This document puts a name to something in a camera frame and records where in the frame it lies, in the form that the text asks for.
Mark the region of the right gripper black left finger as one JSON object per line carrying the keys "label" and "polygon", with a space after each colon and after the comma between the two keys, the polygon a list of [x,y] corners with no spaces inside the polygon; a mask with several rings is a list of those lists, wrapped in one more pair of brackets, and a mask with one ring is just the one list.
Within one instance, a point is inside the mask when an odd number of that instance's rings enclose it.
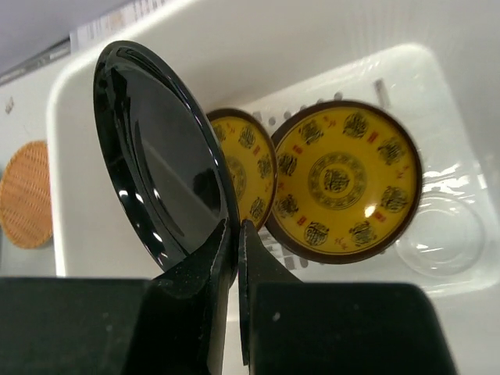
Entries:
{"label": "right gripper black left finger", "polygon": [[221,221],[152,280],[2,279],[2,373],[220,372],[231,247]]}

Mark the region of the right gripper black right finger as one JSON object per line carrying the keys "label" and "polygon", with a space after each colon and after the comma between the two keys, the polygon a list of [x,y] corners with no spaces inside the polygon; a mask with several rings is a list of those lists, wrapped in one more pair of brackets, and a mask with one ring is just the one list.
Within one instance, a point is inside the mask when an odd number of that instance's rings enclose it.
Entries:
{"label": "right gripper black right finger", "polygon": [[414,284],[299,280],[241,225],[243,363],[252,374],[454,374],[430,299]]}

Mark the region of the black round plate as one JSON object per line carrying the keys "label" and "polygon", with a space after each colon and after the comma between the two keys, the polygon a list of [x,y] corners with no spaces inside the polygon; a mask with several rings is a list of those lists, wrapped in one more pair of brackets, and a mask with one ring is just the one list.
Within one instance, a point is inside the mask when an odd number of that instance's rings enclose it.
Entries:
{"label": "black round plate", "polygon": [[221,145],[174,70],[152,50],[114,41],[93,80],[102,157],[124,212],[149,255],[169,270],[225,223],[240,227]]}

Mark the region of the yellow patterned plate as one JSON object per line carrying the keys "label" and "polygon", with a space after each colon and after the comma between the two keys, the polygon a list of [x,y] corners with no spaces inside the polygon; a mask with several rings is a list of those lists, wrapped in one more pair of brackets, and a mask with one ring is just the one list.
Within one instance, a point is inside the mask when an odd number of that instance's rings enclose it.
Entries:
{"label": "yellow patterned plate", "polygon": [[207,118],[220,142],[239,215],[260,230],[277,193],[277,155],[263,125],[240,109],[216,109]]}
{"label": "yellow patterned plate", "polygon": [[304,259],[360,262],[382,253],[416,214],[423,167],[393,116],[357,101],[303,109],[272,134],[277,194],[270,234]]}

